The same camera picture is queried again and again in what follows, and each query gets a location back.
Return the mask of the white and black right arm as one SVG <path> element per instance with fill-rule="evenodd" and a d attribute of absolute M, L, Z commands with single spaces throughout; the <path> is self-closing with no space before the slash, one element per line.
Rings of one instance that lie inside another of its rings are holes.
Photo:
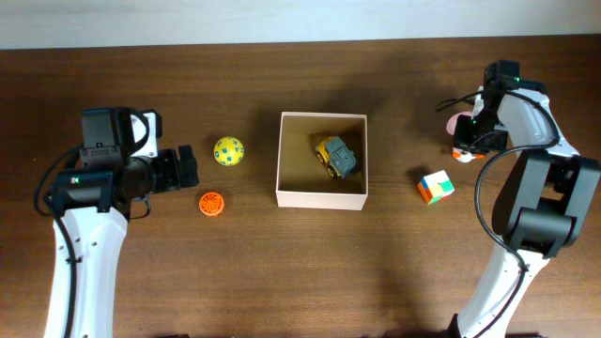
<path fill-rule="evenodd" d="M 600 180 L 598 161 L 579 155 L 555 121 L 544 84 L 527 80 L 516 61 L 485 68 L 482 86 L 462 97 L 472 105 L 453 128 L 459 161 L 488 156 L 474 187 L 476 216 L 495 246 L 468 304 L 448 337 L 503 337 L 534 277 L 578 239 Z M 487 221 L 479 197 L 492 165 L 515 154 Z"/>

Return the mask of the colourful puzzle cube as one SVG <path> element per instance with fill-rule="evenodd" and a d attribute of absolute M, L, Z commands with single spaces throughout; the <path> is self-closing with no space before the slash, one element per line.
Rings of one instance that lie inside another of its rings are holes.
<path fill-rule="evenodd" d="M 444 170 L 424 176 L 417 185 L 424 201 L 434 204 L 455 191 L 455 187 Z"/>

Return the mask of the yellow and grey toy truck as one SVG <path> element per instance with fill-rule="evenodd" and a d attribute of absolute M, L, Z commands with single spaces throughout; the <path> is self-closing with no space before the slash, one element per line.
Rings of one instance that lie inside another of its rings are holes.
<path fill-rule="evenodd" d="M 325 138 L 316 146 L 315 152 L 331 178 L 345 178 L 359 169 L 355 153 L 339 136 Z"/>

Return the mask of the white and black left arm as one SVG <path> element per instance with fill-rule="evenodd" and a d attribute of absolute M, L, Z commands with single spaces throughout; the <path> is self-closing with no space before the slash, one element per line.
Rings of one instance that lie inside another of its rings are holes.
<path fill-rule="evenodd" d="M 55 259 L 47 337 L 110 337 L 116 272 L 134 202 L 199 183 L 189 145 L 159 149 L 162 118 L 130 107 L 87 109 L 84 140 L 43 198 L 53 219 Z"/>

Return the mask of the white duck toy pink hat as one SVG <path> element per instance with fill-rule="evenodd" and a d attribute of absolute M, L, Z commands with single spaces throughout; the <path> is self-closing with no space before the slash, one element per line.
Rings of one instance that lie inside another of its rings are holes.
<path fill-rule="evenodd" d="M 468 117 L 472 117 L 472 112 L 470 111 L 464 111 L 464 112 L 460 112 L 457 113 L 455 115 L 453 115 L 446 124 L 446 131 L 450 134 L 450 135 L 454 135 L 455 134 L 455 127 L 457 124 L 457 120 L 460 116 L 465 115 Z M 470 153 L 466 150 L 462 150 L 456 147 L 452 148 L 452 156 L 455 160 L 462 162 L 462 163 L 467 163 L 470 162 L 472 160 L 480 160 L 484 157 L 484 155 L 481 154 L 474 154 L 474 153 Z"/>

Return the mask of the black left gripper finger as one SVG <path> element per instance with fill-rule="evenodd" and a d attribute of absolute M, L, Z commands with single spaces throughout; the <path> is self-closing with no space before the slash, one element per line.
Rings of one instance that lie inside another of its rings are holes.
<path fill-rule="evenodd" d="M 195 187 L 199 184 L 199 178 L 196 173 L 191 174 L 183 174 L 180 178 L 180 187 L 181 188 L 191 188 Z"/>
<path fill-rule="evenodd" d="M 197 160 L 193 155 L 193 148 L 190 145 L 178 147 L 179 161 L 183 173 L 196 173 Z"/>

